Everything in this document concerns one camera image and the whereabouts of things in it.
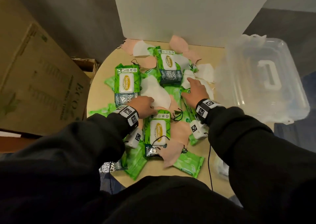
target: lid handle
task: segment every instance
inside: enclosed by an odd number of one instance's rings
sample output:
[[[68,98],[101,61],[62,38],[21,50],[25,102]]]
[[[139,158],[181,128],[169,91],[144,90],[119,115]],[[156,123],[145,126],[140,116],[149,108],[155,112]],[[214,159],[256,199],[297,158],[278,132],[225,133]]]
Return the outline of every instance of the lid handle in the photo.
[[[270,80],[270,78],[269,78],[268,80],[265,80],[263,82],[264,87],[266,89],[269,89],[269,90],[275,90],[275,91],[280,90],[282,85],[281,85],[279,75],[277,73],[277,68],[276,68],[275,63],[271,60],[260,60],[258,62],[258,66],[259,67],[266,67],[267,72],[268,72],[268,77],[272,78],[272,80]]]

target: black sweater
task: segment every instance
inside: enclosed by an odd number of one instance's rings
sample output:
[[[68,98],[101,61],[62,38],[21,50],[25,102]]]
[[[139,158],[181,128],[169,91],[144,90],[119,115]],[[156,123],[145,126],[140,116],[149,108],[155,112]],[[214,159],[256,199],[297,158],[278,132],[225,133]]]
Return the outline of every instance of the black sweater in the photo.
[[[212,109],[207,124],[209,142],[229,165],[230,184],[243,209],[187,177],[148,176],[115,195],[100,191],[99,167],[120,159],[130,130],[119,114],[94,114],[0,162],[0,223],[314,219],[315,153],[275,137],[237,107]]]

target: round wooden table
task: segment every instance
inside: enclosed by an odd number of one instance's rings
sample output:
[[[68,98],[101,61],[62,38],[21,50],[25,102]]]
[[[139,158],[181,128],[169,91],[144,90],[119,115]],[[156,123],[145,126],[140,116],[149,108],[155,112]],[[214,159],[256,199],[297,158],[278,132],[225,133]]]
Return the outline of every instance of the round wooden table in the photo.
[[[170,50],[169,44],[164,42],[150,42],[146,41],[148,44],[154,46],[161,46],[162,49]],[[202,57],[202,60],[198,61],[197,64],[210,63],[213,68],[220,62],[224,55],[223,48],[205,47],[189,45],[191,50],[196,51]],[[114,92],[107,85],[104,84],[104,80],[114,75],[114,68],[122,63],[123,65],[130,65],[134,56],[128,55],[122,49],[114,50],[102,63],[97,74],[95,75],[93,82],[90,87],[87,111],[98,110],[106,107],[109,103],[114,102]],[[141,62],[142,58],[136,58],[138,62]],[[211,188],[210,175],[207,165],[207,158],[209,154],[210,144],[206,140],[198,143],[195,146],[188,145],[188,151],[205,157],[200,173],[197,177],[198,180],[204,182],[209,188]],[[213,190],[224,197],[231,197],[234,195],[229,182],[220,178],[219,175],[214,170],[214,158],[215,152],[212,149],[210,158],[210,169],[213,183]],[[139,177],[136,181],[132,180],[124,171],[115,171],[111,173],[123,186],[128,187],[133,183],[137,182],[139,179],[145,176],[190,176],[183,171],[175,167],[169,167],[163,169],[163,160],[161,158],[150,158],[146,163],[144,169],[141,171]]]

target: plastic lid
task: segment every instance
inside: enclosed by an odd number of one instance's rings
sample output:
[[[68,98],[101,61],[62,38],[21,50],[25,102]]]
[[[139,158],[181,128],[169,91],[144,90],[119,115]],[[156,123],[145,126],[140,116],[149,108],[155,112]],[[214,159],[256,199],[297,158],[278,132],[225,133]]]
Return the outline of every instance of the plastic lid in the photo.
[[[290,124],[310,111],[293,58],[280,39],[242,35],[228,43],[215,78],[218,101],[239,106],[261,122]]]

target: white partition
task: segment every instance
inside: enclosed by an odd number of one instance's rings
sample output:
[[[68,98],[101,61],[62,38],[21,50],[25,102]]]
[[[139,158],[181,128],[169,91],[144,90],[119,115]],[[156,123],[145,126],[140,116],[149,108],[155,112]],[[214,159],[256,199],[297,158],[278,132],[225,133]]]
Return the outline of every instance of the white partition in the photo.
[[[116,0],[126,38],[224,47],[241,35],[266,0]]]

